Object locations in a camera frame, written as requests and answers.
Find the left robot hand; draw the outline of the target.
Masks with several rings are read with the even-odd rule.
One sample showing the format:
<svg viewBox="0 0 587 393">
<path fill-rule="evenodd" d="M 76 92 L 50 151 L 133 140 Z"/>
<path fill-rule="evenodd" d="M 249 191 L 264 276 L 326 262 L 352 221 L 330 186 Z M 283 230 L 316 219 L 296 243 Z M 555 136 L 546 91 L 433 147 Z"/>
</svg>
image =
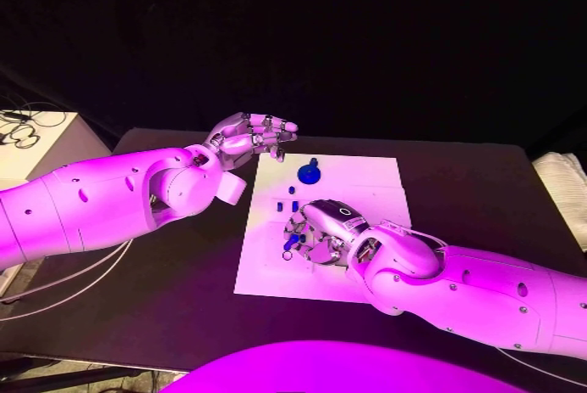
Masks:
<svg viewBox="0 0 587 393">
<path fill-rule="evenodd" d="M 298 126 L 275 117 L 235 113 L 212 129 L 203 142 L 216 154 L 223 171 L 239 168 L 257 154 L 268 154 L 283 162 L 285 151 L 281 144 L 297 139 Z"/>
</svg>

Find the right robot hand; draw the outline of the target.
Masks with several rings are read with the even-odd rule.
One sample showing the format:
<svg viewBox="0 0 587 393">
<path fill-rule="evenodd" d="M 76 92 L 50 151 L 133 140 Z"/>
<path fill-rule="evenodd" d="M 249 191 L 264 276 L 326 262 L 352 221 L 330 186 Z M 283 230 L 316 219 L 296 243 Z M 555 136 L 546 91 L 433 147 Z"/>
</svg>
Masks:
<svg viewBox="0 0 587 393">
<path fill-rule="evenodd" d="M 355 240 L 368 228 L 363 215 L 347 204 L 313 200 L 285 223 L 284 252 L 296 252 L 313 264 L 345 267 Z"/>
</svg>

